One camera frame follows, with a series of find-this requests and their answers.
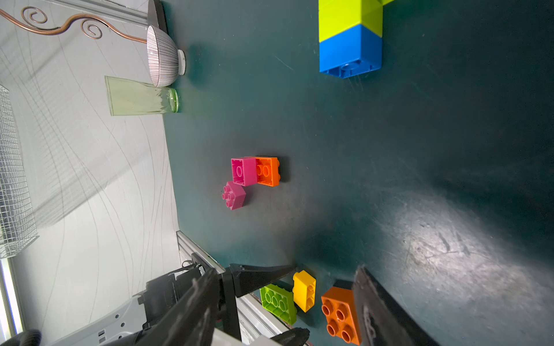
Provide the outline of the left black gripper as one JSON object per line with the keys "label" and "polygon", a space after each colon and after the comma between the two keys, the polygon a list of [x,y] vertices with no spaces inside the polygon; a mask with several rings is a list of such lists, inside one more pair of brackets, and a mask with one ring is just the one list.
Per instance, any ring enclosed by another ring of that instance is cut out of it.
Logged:
{"label": "left black gripper", "polygon": [[[147,318],[143,329],[147,330],[160,322],[193,287],[193,280],[201,278],[211,267],[197,253],[193,253],[192,258],[184,261],[180,268],[147,282],[145,291],[139,294],[139,302],[144,305]],[[237,340],[242,340],[234,298],[241,298],[273,284],[294,270],[294,265],[260,267],[231,264],[225,268],[219,275],[216,328]],[[304,346],[309,337],[310,330],[296,327],[271,337],[271,340],[282,346]]]}

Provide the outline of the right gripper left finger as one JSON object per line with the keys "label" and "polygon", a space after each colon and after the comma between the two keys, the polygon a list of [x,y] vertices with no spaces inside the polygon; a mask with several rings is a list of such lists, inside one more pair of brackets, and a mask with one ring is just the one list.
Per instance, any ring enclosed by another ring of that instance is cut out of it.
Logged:
{"label": "right gripper left finger", "polygon": [[110,345],[210,345],[219,301],[219,276],[208,269],[160,322]]}

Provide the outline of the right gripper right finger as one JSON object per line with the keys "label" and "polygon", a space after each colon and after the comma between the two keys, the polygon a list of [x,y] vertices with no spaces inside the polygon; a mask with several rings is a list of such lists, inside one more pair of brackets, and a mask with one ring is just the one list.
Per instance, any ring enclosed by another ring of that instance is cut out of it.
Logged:
{"label": "right gripper right finger", "polygon": [[365,266],[356,269],[352,289],[363,345],[439,345]]}

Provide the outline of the wide lime green brick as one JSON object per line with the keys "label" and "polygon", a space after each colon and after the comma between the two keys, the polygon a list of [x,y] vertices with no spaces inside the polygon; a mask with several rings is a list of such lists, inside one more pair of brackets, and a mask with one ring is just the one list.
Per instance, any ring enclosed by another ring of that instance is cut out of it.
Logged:
{"label": "wide lime green brick", "polygon": [[294,295],[277,285],[267,285],[260,289],[263,308],[288,325],[297,321],[297,309],[294,305]]}

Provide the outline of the yellow brick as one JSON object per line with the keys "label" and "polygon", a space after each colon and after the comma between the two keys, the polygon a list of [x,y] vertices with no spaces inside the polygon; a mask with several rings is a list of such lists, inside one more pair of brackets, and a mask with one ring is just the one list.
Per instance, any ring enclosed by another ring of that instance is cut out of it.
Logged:
{"label": "yellow brick", "polygon": [[315,305],[316,279],[305,270],[293,276],[294,303],[304,312]]}

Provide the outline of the magenta brick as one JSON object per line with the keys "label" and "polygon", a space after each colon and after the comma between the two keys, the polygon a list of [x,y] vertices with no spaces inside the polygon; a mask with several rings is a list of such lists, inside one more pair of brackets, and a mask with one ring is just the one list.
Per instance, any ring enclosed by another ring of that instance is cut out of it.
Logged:
{"label": "magenta brick", "polygon": [[231,159],[232,181],[240,186],[251,186],[258,183],[257,164],[255,157]]}
{"label": "magenta brick", "polygon": [[222,199],[226,203],[226,207],[230,210],[236,210],[244,205],[246,192],[241,185],[234,182],[227,182],[224,186]]}

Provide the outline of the orange 2x3 brick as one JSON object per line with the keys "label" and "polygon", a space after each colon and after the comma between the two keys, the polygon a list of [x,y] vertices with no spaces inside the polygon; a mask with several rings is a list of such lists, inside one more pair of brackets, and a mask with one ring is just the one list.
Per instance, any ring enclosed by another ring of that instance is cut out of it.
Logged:
{"label": "orange 2x3 brick", "polygon": [[257,183],[268,187],[279,186],[281,175],[279,174],[280,161],[276,157],[255,157]]}

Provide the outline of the blue brick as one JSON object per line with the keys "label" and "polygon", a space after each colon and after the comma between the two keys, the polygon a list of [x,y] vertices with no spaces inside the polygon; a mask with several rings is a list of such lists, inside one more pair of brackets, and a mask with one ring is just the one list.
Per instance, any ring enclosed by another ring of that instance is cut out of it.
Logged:
{"label": "blue brick", "polygon": [[320,73],[347,79],[382,67],[383,40],[357,25],[320,43]]}

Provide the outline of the long lime green brick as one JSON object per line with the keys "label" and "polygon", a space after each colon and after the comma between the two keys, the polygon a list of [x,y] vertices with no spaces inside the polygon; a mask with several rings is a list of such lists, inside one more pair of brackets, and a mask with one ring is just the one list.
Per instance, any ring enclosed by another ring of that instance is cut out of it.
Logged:
{"label": "long lime green brick", "polygon": [[383,7],[392,0],[319,0],[319,42],[363,25],[383,36]]}

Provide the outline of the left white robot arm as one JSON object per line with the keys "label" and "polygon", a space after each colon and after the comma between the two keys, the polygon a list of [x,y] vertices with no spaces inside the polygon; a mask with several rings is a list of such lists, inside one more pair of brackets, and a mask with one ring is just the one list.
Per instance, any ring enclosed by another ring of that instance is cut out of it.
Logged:
{"label": "left white robot arm", "polygon": [[293,265],[231,264],[223,272],[194,252],[115,311],[57,345],[241,345],[237,299],[287,276]]}

